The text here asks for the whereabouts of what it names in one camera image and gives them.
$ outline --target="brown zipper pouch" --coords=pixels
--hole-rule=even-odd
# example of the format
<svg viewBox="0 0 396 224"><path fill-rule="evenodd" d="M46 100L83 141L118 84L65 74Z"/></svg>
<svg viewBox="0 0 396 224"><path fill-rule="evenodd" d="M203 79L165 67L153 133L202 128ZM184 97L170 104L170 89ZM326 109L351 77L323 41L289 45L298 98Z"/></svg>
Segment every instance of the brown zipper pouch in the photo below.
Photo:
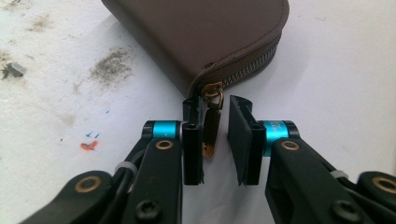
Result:
<svg viewBox="0 0 396 224"><path fill-rule="evenodd" d="M102 1L184 96L207 100L203 154L210 157L222 91L272 61L288 1Z"/></svg>

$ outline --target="white table surface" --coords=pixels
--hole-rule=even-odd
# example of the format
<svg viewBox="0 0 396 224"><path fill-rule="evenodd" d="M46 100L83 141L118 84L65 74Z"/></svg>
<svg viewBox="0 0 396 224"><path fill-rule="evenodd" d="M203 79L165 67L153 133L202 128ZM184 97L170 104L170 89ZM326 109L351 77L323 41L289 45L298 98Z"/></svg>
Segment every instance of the white table surface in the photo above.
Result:
<svg viewBox="0 0 396 224"><path fill-rule="evenodd" d="M99 0L18 2L0 0L0 64L27 69L0 80L0 223L24 220L75 175L113 174L146 120L182 119L184 100ZM395 8L390 0L290 1L272 63L226 91L205 184L183 189L183 223L274 222L264 196L270 160L259 186L237 185L230 94L251 100L256 119L293 120L352 181L364 171L394 175ZM102 76L109 56L118 66ZM97 134L94 151L80 148Z"/></svg>

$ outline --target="zipper pull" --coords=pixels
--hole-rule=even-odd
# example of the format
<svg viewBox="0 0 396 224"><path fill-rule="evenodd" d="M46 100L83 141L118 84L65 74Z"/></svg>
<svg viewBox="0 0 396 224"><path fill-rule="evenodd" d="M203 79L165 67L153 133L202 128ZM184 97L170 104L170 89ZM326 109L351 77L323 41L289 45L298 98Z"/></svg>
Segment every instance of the zipper pull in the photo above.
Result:
<svg viewBox="0 0 396 224"><path fill-rule="evenodd" d="M202 143L202 154L211 157L215 151L216 139L218 137L219 123L223 107L224 96L222 92L222 82L208 84L202 88L202 96L207 100L207 110L204 121L204 134Z"/></svg>

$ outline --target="red ink mark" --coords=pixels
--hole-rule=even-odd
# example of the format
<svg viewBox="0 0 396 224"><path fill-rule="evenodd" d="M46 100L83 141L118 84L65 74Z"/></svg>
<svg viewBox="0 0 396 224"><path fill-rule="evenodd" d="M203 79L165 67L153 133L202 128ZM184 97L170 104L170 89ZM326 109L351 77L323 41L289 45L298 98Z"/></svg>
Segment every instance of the red ink mark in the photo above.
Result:
<svg viewBox="0 0 396 224"><path fill-rule="evenodd" d="M98 141L93 141L89 145L85 143L81 143L80 147L86 151L90 151L90 150L94 150L97 145L98 145Z"/></svg>

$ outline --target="zipper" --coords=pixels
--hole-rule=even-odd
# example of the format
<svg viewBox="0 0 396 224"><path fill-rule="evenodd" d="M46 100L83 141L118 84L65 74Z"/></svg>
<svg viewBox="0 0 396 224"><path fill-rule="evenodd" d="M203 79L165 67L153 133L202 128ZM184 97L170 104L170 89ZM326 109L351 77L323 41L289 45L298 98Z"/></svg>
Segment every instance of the zipper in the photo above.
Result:
<svg viewBox="0 0 396 224"><path fill-rule="evenodd" d="M222 80L222 88L226 88L226 87L232 85L233 83L235 83L236 81L239 81L246 75L250 75L253 71L256 71L258 68L269 63L271 61L271 59L273 58L273 56L275 55L277 44L279 43L279 40L280 40L280 38L276 41L276 43L270 49L265 51L265 53L263 55L258 57L252 63L248 64L247 66L240 69L236 73L224 78Z"/></svg>
<svg viewBox="0 0 396 224"><path fill-rule="evenodd" d="M205 112L204 133L203 133L203 155L211 157L215 151L216 139L218 136L219 122L221 117L220 110L223 107L224 88L232 85L240 79L246 77L264 67L273 59L280 36L275 44L264 54L256 58L252 63L246 65L237 72L225 77L222 81L206 84L201 88L201 96L207 101L207 110Z"/></svg>

